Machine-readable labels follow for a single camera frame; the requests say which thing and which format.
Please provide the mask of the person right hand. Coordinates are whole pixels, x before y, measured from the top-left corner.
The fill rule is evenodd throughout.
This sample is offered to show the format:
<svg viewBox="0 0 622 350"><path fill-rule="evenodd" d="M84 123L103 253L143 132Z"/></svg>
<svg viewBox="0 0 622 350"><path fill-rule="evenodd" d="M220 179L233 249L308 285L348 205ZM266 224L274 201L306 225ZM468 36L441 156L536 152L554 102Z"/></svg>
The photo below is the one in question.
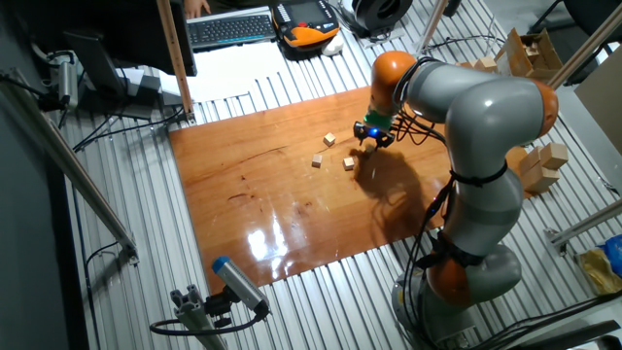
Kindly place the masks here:
<svg viewBox="0 0 622 350"><path fill-rule="evenodd" d="M210 15L210 5L206 0L184 0L186 18L200 18L204 14Z"/></svg>

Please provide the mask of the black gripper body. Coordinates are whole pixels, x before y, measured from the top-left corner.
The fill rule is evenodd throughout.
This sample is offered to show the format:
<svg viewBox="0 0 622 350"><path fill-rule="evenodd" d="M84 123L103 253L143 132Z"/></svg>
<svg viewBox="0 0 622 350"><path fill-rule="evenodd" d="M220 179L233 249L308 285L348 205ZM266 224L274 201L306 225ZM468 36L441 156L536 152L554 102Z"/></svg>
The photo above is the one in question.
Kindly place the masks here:
<svg viewBox="0 0 622 350"><path fill-rule="evenodd" d="M363 140L374 139L377 142L386 142L390 139L390 134L378 125L363 123L361 135Z"/></svg>

